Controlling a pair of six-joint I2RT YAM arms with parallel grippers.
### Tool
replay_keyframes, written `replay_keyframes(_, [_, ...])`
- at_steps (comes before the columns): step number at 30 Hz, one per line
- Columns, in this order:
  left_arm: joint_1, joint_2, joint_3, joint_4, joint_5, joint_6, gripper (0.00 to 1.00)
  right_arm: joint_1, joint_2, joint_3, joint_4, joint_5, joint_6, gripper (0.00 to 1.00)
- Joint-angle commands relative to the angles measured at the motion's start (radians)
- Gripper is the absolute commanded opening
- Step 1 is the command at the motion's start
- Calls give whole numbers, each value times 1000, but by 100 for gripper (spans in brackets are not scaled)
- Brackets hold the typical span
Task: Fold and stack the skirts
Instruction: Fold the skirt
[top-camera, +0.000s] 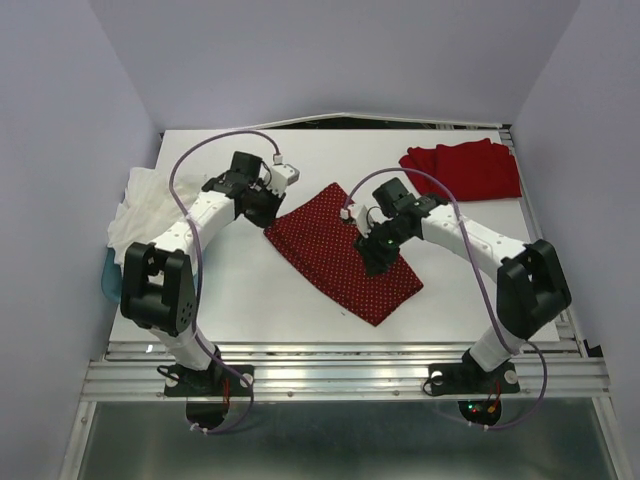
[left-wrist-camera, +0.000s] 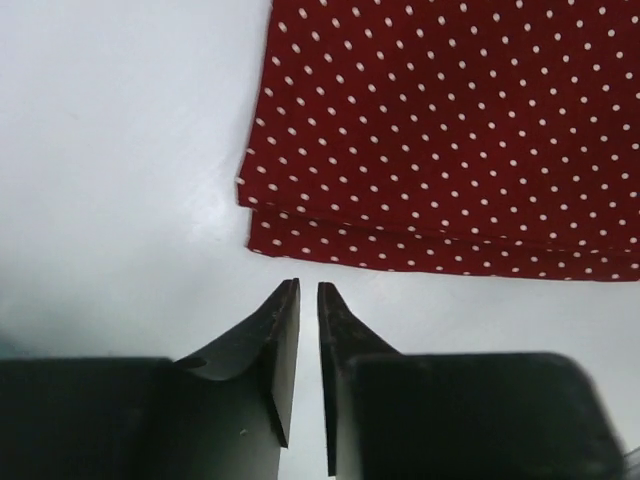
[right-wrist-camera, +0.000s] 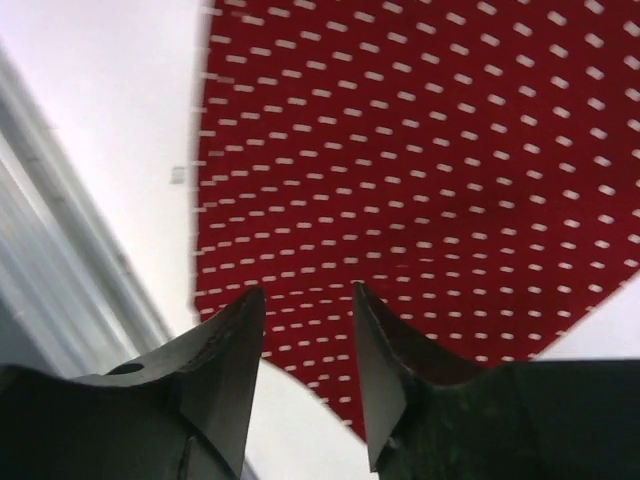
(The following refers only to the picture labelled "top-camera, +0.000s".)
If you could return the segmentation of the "red polka dot skirt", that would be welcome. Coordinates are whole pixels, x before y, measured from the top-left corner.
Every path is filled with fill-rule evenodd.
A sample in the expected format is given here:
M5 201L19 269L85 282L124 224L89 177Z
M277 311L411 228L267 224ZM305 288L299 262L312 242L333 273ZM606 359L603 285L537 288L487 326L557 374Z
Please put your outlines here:
M371 277L354 248L356 227L339 211L347 193L331 183L264 230L265 237L306 280L361 320L377 326L424 284L400 258L389 272Z

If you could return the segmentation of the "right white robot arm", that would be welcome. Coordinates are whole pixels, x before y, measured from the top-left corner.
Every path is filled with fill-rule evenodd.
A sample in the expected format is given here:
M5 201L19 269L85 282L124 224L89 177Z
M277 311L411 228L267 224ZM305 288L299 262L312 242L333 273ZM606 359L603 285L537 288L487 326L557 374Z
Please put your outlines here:
M478 282L490 278L496 286L496 299L486 303L491 326L460 366L466 387L482 390L491 384L498 367L571 305L558 254L548 241L527 243L499 234L464 216L454 200L433 193L416 197L397 178L378 187L373 197L381 222L352 201L340 211L341 219L358 230L354 247L367 275L389 272L401 246L420 239L468 261Z

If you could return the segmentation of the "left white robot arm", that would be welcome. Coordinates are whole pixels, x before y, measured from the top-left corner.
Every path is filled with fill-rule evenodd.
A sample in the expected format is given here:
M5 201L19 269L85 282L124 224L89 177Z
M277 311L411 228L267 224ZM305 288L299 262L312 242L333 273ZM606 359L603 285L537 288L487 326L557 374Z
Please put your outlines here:
M203 251L225 227L243 216L259 228L270 226L299 171L276 155L264 165L255 155L236 151L230 168L209 179L183 217L148 243L134 242L123 263L121 315L150 331L188 369L199 393L215 392L222 382L219 350L197 326L197 282L203 278Z

